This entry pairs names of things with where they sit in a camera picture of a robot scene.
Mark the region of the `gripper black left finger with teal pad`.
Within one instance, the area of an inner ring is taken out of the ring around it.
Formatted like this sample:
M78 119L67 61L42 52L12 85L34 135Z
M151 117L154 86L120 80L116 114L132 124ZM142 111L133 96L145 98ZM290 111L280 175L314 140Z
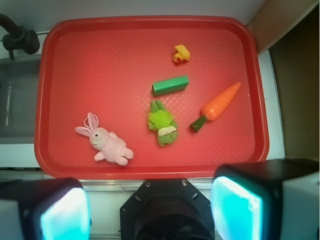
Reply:
M88 240L91 231L88 193L74 178L2 180L2 240Z

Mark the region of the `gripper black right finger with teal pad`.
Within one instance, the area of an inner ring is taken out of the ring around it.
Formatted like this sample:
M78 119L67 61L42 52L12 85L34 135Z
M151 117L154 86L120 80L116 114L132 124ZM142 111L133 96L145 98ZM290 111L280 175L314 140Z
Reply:
M311 159L223 164L211 212L223 240L317 240L320 166Z

